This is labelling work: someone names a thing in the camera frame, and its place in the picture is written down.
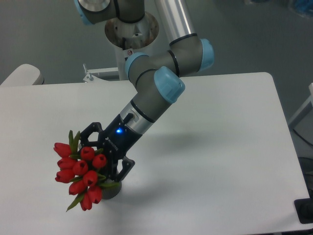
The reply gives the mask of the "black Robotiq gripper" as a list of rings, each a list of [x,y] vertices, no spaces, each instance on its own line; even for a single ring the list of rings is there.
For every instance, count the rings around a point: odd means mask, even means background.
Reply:
[[[107,158],[107,165],[102,170],[105,176],[115,182],[121,182],[135,165],[126,154],[142,136],[131,130],[127,124],[134,118],[134,114],[127,114],[125,118],[117,115],[114,120],[102,129],[99,122],[92,122],[80,133],[78,153],[83,147],[96,147],[96,153],[103,153]],[[95,133],[97,138],[90,141],[89,137]]]

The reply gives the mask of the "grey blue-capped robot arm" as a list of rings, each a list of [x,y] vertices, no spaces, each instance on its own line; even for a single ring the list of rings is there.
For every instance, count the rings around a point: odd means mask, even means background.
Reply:
[[[102,149],[107,157],[100,172],[108,182],[122,181],[132,169],[127,151],[183,93],[181,77],[214,63],[213,47],[197,36],[185,1],[158,0],[156,7],[170,49],[153,56],[137,52],[126,59],[125,74],[136,95],[107,128],[94,122],[81,133],[83,147]]]

